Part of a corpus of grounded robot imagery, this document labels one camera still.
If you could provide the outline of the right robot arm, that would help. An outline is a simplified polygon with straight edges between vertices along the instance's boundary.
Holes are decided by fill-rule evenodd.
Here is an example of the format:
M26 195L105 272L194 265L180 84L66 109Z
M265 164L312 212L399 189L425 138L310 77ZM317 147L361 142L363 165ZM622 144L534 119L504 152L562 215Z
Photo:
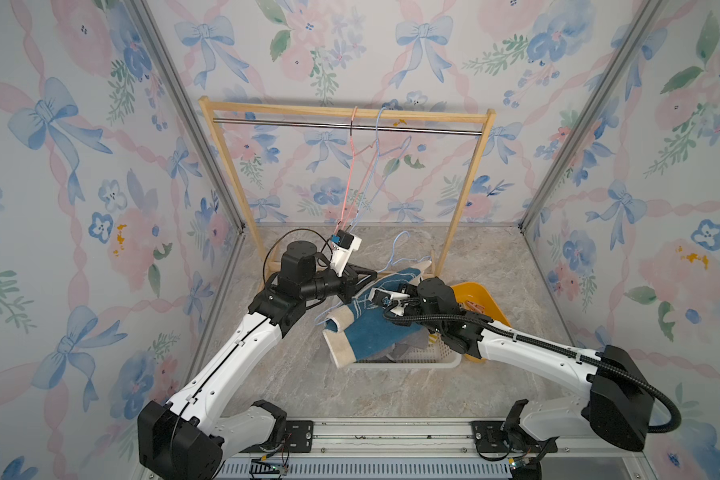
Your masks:
M670 433L682 424L676 403L651 385L619 347L577 348L516 330L463 308L453 288L436 277L418 285L374 288L370 298L391 324L422 326L459 354L520 368L568 391L545 402L518 401L505 419L508 431L536 441L596 437L640 452L648 435Z

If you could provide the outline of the dark teal patterned towel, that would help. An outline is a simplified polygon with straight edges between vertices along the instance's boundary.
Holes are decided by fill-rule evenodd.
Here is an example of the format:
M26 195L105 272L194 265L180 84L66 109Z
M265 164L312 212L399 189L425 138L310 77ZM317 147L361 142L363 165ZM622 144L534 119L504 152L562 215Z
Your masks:
M417 285L421 281L422 272L430 264L429 260L425 260L377 280L353 300L350 305L353 323L345 327L343 333L355 361L368 360L369 357L413 333L419 331L428 333L425 328L417 324L406 327L387 321L383 316L384 309L372 304L369 294L374 288L399 292L405 284Z

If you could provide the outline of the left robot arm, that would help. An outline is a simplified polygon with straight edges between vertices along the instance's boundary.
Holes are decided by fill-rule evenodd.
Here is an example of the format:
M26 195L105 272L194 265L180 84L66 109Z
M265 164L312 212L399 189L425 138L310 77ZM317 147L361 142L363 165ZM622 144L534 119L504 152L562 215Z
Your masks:
M165 403L149 402L137 417L139 463L161 479L212 479L224 461L249 449L286 449L287 414L258 400L245 411L222 413L254 367L307 312L310 302L332 297L348 304L376 271L350 263L362 241L341 230L324 256L308 241L290 243L278 271L266 276L235 332L219 352Z

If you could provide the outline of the grey terry towel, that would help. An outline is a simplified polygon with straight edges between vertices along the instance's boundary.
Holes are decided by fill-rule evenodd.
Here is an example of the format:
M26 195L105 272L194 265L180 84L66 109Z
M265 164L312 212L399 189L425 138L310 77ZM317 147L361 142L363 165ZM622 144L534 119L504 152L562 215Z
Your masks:
M393 345L386 347L379 353L368 358L370 362L376 363L400 363L409 352L425 350L429 345L429 334L419 331L406 336Z

